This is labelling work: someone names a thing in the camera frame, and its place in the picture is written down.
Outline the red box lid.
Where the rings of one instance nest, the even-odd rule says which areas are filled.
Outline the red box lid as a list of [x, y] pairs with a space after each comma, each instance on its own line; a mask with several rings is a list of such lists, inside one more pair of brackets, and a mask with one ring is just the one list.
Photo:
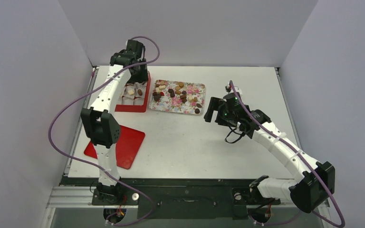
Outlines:
[[83, 154], [97, 160], [104, 158], [105, 165], [116, 163], [119, 168], [130, 169], [143, 143], [145, 133], [120, 125], [111, 132], [110, 138], [116, 140], [110, 151], [104, 145], [94, 145], [89, 141], [82, 147]]

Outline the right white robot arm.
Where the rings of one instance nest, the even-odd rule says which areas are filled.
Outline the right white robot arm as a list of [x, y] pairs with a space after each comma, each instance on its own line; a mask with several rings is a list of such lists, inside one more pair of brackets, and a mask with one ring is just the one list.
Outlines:
[[335, 191], [335, 168], [310, 157], [279, 130], [261, 110], [241, 106], [234, 93], [223, 98], [212, 97], [204, 120], [210, 122], [217, 112], [215, 122], [232, 130], [240, 137], [247, 136], [266, 148], [292, 175], [291, 179], [261, 176], [250, 184], [249, 196], [253, 202], [271, 199], [293, 202], [301, 211], [311, 213]]

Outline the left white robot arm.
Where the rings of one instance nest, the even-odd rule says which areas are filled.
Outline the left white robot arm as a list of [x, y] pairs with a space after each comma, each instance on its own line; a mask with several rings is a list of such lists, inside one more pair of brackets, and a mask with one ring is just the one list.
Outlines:
[[81, 120], [97, 155], [99, 171], [96, 186], [99, 199], [110, 204], [123, 201], [123, 191], [117, 184], [115, 146], [120, 138], [121, 126], [114, 118], [115, 107], [127, 84], [145, 83], [148, 80], [145, 46], [137, 40], [128, 40], [126, 48], [110, 59], [106, 86], [99, 92], [89, 108], [81, 111]]

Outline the red chocolate box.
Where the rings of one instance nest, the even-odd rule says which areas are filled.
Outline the red chocolate box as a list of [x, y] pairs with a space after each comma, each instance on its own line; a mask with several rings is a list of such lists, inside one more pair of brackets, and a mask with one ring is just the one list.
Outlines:
[[143, 83], [128, 83], [124, 86], [115, 106], [116, 112], [144, 113], [147, 109], [151, 75]]

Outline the floral serving tray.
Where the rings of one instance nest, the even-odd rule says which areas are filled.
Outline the floral serving tray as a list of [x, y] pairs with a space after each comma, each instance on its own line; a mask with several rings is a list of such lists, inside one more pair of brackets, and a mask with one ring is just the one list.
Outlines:
[[[156, 80], [150, 93], [149, 109], [175, 114], [201, 115], [205, 103], [205, 85], [182, 82], [184, 87], [180, 88], [178, 85], [180, 82]], [[199, 114], [194, 112], [197, 108], [200, 110]]]

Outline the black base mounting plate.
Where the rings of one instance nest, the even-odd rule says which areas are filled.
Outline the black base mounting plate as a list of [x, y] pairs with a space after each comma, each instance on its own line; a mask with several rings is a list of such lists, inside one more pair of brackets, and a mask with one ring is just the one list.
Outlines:
[[126, 220], [132, 210], [146, 219], [257, 219], [269, 217], [269, 205], [279, 199], [255, 199], [252, 179], [132, 179], [122, 180], [115, 193], [108, 193], [97, 178], [63, 177], [61, 186], [87, 187], [93, 194], [91, 206], [103, 206], [104, 217], [113, 223]]

